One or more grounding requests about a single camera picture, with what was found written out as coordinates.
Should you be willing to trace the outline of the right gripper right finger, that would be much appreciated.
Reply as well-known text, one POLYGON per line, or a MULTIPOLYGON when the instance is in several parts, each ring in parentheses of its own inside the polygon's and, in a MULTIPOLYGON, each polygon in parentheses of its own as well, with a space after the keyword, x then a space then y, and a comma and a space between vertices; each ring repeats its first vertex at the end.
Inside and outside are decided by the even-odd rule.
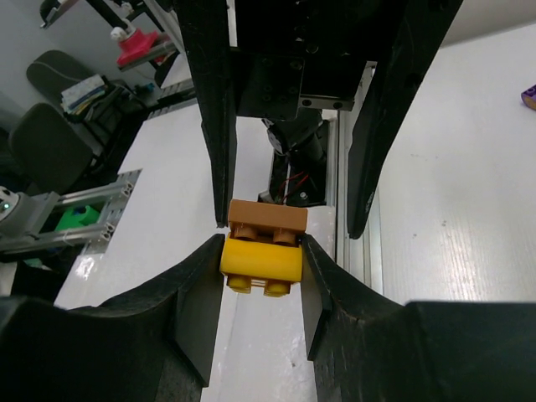
POLYGON ((321 401, 532 401, 535 306, 400 305, 301 242, 307 357, 321 401))

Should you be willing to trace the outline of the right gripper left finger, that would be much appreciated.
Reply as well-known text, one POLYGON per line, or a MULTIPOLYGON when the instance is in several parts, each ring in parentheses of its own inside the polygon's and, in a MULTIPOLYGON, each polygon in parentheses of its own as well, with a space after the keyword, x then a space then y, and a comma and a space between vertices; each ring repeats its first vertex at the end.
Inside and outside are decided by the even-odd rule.
POLYGON ((224 281, 217 234, 97 307, 1 300, 4 401, 198 401, 210 380, 224 281))

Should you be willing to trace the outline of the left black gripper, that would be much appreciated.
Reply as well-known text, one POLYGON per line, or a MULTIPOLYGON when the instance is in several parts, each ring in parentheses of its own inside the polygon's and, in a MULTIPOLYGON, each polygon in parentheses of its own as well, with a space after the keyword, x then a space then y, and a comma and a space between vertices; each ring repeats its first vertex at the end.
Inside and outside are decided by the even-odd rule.
POLYGON ((225 1, 173 3, 209 153, 217 226, 228 224, 233 197, 235 99, 239 116, 272 120, 290 120, 301 107, 349 108, 364 66, 373 61, 374 76, 354 126, 358 145, 352 157, 358 197, 367 201, 461 2, 234 5, 237 45, 230 58, 225 1))

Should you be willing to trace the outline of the yellow lego brick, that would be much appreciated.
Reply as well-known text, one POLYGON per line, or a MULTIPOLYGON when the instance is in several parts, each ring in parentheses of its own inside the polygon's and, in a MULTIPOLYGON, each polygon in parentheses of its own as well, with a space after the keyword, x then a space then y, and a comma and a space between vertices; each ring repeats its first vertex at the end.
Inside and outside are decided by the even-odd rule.
POLYGON ((289 295, 291 287, 302 280, 302 247, 232 239, 224 242, 220 272, 231 290, 250 294, 253 287, 264 296, 289 295))

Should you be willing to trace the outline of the brown yellow lego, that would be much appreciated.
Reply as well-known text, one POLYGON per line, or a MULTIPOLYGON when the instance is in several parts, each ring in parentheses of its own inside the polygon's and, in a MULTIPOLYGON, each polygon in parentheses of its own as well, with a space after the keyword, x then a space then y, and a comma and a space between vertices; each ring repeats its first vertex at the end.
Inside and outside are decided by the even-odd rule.
POLYGON ((304 208, 232 199, 228 212, 230 237, 297 247, 307 230, 307 215, 304 208))

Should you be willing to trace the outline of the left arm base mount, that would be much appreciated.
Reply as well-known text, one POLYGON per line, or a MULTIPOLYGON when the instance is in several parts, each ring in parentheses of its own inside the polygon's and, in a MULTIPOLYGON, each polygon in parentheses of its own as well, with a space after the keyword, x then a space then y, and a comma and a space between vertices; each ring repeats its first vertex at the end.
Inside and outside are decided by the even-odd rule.
POLYGON ((262 122, 273 158, 268 189, 257 200, 298 208, 325 205, 329 121, 319 110, 300 108, 292 120, 262 122))

